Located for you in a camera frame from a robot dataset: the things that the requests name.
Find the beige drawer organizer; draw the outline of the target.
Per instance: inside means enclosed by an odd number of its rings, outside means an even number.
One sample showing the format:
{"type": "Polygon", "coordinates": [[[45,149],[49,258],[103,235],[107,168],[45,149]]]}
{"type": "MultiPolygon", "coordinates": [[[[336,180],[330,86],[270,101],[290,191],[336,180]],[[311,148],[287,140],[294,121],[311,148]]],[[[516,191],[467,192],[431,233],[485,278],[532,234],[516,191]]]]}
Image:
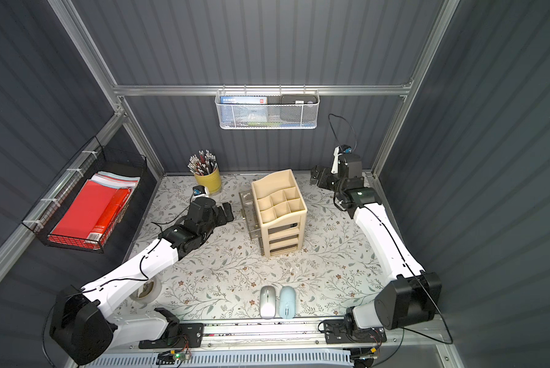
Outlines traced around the beige drawer organizer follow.
{"type": "Polygon", "coordinates": [[[264,256],[270,258],[301,250],[307,205],[293,171],[278,171],[252,182],[251,193],[264,256]]]}

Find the grey computer mouse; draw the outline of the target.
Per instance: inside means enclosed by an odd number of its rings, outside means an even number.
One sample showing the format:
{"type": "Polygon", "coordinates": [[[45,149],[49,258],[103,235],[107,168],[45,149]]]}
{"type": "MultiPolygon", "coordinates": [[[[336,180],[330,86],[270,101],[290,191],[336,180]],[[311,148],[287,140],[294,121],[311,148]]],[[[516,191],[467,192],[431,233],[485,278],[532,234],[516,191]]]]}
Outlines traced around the grey computer mouse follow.
{"type": "Polygon", "coordinates": [[[261,288],[259,308],[260,316],[263,319],[269,320],[275,318],[277,312],[277,294],[274,286],[267,285],[261,288]]]}

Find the light blue computer mouse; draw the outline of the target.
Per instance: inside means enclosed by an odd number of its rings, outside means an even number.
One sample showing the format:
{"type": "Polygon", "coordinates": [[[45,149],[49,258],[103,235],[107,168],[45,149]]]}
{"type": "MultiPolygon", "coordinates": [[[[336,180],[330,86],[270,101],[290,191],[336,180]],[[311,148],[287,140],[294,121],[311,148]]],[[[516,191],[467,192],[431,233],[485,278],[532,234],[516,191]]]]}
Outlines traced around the light blue computer mouse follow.
{"type": "Polygon", "coordinates": [[[296,316],[296,291],[290,286],[281,288],[279,314],[283,319],[293,319],[296,316]]]}

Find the clear top drawer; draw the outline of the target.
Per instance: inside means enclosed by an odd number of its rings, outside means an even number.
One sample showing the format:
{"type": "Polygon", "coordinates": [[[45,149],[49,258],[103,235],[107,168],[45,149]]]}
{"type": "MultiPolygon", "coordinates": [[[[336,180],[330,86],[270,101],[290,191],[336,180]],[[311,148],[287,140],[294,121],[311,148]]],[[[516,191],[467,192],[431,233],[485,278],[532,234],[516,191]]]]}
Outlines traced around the clear top drawer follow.
{"type": "Polygon", "coordinates": [[[254,207],[252,191],[239,192],[239,198],[241,201],[241,214],[245,220],[249,236],[251,239],[259,239],[261,237],[261,227],[254,207]]]}

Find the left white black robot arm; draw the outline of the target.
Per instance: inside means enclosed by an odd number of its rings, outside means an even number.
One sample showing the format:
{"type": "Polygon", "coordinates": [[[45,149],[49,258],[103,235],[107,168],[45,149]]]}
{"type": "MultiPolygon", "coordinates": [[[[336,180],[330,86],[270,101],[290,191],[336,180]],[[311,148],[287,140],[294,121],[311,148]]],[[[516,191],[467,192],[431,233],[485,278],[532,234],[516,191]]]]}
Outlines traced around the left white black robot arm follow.
{"type": "Polygon", "coordinates": [[[79,366],[112,347],[179,337],[179,319],[165,308],[120,317],[115,310],[158,273],[201,248],[213,231],[235,219],[231,204],[194,198],[185,216],[162,231],[138,255],[81,288],[60,291],[52,307],[49,335],[79,366]]]}

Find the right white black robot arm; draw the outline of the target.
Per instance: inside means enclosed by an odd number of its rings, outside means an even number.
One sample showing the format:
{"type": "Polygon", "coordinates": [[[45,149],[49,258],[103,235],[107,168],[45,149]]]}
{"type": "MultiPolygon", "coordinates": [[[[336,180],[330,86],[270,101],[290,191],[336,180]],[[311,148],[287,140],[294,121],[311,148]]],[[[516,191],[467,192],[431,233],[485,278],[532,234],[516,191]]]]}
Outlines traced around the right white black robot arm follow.
{"type": "Polygon", "coordinates": [[[394,330],[434,319],[442,283],[411,255],[392,226],[375,189],[365,186],[362,160],[348,146],[338,146],[331,167],[316,166],[311,182],[333,192],[333,204],[348,213],[369,241],[387,282],[374,301],[349,308],[346,321],[351,329],[394,330]]]}

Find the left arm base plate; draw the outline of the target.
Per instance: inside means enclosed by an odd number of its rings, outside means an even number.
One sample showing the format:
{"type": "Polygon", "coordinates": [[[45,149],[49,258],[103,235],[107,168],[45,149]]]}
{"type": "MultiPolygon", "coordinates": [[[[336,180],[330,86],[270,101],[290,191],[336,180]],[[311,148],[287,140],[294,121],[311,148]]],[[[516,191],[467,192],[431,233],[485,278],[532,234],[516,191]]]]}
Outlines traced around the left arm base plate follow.
{"type": "Polygon", "coordinates": [[[139,349],[183,349],[198,348],[204,334],[201,323],[170,324],[167,330],[157,340],[142,340],[139,349]]]}

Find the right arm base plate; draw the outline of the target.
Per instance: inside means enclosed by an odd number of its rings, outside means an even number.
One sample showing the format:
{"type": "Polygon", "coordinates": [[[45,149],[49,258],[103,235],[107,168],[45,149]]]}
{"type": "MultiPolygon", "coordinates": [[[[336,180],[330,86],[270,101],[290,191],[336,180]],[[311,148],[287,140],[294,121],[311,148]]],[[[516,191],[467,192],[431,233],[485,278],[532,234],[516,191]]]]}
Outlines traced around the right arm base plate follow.
{"type": "Polygon", "coordinates": [[[384,328],[357,328],[344,320],[323,320],[317,327],[327,344],[369,343],[381,345],[387,341],[384,328]]]}

